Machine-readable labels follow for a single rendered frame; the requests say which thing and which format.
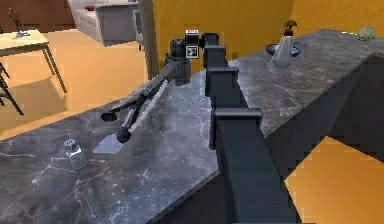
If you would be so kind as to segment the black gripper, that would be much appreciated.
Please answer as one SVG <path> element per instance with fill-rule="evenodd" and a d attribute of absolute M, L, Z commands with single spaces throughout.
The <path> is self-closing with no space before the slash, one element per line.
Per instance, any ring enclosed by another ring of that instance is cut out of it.
<path fill-rule="evenodd" d="M 129 112 L 117 132 L 117 140 L 124 144 L 130 137 L 135 127 L 139 123 L 140 117 L 145 117 L 141 112 L 143 106 L 147 103 L 155 103 L 155 96 L 160 95 L 160 89 L 167 85 L 168 81 L 173 80 L 176 86 L 188 84 L 191 79 L 190 61 L 186 58 L 186 45 L 184 39 L 172 39 L 170 41 L 170 52 L 164 59 L 166 66 L 161 72 L 151 80 L 144 83 L 138 90 L 122 99 L 117 105 L 101 115 L 105 122 L 114 122 L 117 120 L 116 113 L 128 109 Z"/>

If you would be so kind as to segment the silver metal spatula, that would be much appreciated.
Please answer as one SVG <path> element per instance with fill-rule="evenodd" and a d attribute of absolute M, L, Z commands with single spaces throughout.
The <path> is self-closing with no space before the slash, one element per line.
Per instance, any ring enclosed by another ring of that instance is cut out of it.
<path fill-rule="evenodd" d="M 136 130 L 136 128 L 144 121 L 144 119 L 147 117 L 148 113 L 151 111 L 151 109 L 155 106 L 157 100 L 160 98 L 160 96 L 162 95 L 162 93 L 164 92 L 165 88 L 167 87 L 167 85 L 163 86 L 161 89 L 160 89 L 160 95 L 156 95 L 155 96 L 155 103 L 150 103 L 150 102 L 147 102 L 141 112 L 145 114 L 145 117 L 140 117 L 139 118 L 139 123 L 138 125 L 135 127 L 134 131 Z M 96 148 L 93 150 L 94 153 L 102 153 L 102 154 L 117 154 L 119 153 L 124 144 L 120 143 L 118 140 L 117 140 L 117 136 L 116 136 L 117 133 L 114 133 L 114 134 L 111 134 L 111 135 L 107 135 L 104 139 L 102 139 L 100 141 L 100 143 L 96 146 Z"/>

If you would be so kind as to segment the grey marble kitchen counter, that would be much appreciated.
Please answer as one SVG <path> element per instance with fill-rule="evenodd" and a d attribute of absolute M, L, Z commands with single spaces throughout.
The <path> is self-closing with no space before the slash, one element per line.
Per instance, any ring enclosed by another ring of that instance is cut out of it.
<path fill-rule="evenodd" d="M 262 130 L 283 173 L 291 171 L 337 118 L 369 56 L 384 38 L 340 31 L 297 38 L 300 54 L 284 70 L 258 51 L 238 58 L 247 103 L 264 113 Z M 217 169 L 208 146 L 205 76 L 167 87 L 123 150 L 94 153 L 116 131 L 93 109 L 0 141 L 0 224 L 150 224 L 171 203 L 203 186 Z M 75 170 L 63 143 L 74 139 L 87 164 Z"/>

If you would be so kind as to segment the glass salt shaker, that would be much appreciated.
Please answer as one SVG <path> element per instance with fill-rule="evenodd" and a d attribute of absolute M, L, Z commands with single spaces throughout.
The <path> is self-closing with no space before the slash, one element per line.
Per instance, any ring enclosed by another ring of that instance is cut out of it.
<path fill-rule="evenodd" d="M 71 166 L 75 170 L 79 170 L 87 164 L 87 160 L 82 148 L 76 143 L 74 139 L 68 139 L 64 143 L 66 155 L 69 159 Z"/>

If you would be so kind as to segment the grey sofa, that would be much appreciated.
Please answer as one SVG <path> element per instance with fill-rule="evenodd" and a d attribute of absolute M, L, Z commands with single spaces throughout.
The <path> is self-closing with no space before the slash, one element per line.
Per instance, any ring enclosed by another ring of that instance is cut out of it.
<path fill-rule="evenodd" d="M 76 29 L 103 46 L 136 40 L 133 11 L 138 0 L 67 0 Z M 85 6 L 94 5 L 94 11 Z"/>

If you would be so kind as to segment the pale wooden table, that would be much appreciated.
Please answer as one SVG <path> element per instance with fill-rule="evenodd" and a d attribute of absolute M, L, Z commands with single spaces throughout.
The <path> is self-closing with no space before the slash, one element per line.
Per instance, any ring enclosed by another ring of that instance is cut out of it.
<path fill-rule="evenodd" d="M 28 30 L 28 33 L 28 36 L 21 36 L 17 32 L 0 34 L 0 57 L 42 51 L 51 73 L 57 76 L 63 92 L 66 93 L 67 89 L 49 48 L 48 39 L 37 29 Z"/>

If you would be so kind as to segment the black chair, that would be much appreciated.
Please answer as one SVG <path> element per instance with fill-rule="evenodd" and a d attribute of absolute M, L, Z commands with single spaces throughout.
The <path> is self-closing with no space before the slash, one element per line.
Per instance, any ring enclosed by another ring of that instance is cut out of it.
<path fill-rule="evenodd" d="M 2 93 L 0 93 L 0 105 L 4 106 L 4 102 L 3 102 L 3 98 L 6 98 L 8 99 L 12 105 L 14 106 L 14 108 L 17 110 L 17 112 L 20 114 L 20 115 L 23 115 L 23 112 L 22 110 L 20 109 L 20 107 L 18 106 L 18 104 L 16 103 L 16 101 L 14 100 L 14 98 L 12 97 L 11 93 L 8 91 L 8 85 L 7 83 L 5 82 L 2 74 L 5 74 L 7 78 L 9 78 L 9 74 L 8 72 L 6 71 L 4 65 L 2 62 L 0 62 L 0 88 L 3 90 Z"/>

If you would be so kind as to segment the dark figurine statue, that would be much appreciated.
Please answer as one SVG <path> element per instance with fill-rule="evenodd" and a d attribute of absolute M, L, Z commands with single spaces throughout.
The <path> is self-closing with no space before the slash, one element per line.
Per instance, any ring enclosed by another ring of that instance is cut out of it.
<path fill-rule="evenodd" d="M 13 21 L 13 23 L 17 29 L 17 33 L 16 33 L 17 38 L 30 35 L 30 33 L 23 28 L 21 21 L 20 21 L 20 17 L 19 17 L 17 12 L 15 12 L 12 8 L 9 8 L 8 9 L 8 15 L 9 15 L 10 19 Z"/>

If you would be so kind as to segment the grey spray bottle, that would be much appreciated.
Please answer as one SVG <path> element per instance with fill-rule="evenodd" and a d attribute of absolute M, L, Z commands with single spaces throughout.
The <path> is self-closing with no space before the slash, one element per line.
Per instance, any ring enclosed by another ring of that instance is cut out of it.
<path fill-rule="evenodd" d="M 297 22 L 294 20 L 289 20 L 284 24 L 286 30 L 271 60 L 272 64 L 277 68 L 284 69 L 290 64 L 294 35 L 293 27 L 296 25 Z"/>

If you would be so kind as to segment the blue plate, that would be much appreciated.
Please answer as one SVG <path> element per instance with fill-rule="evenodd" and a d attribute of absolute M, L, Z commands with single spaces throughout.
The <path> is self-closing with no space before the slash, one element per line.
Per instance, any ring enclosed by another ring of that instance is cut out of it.
<path fill-rule="evenodd" d="M 269 55 L 273 56 L 275 54 L 276 50 L 278 49 L 278 47 L 279 47 L 278 44 L 270 44 L 270 45 L 266 46 L 265 50 Z M 300 54 L 300 49 L 293 46 L 291 49 L 291 54 L 293 57 L 298 56 Z"/>

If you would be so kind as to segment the green lettuce head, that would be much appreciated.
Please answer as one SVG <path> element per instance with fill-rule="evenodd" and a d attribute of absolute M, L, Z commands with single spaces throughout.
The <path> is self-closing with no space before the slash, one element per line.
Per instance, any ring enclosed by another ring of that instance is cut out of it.
<path fill-rule="evenodd" d="M 365 25 L 358 33 L 358 39 L 360 41 L 370 41 L 375 38 L 375 29 L 371 26 Z"/>

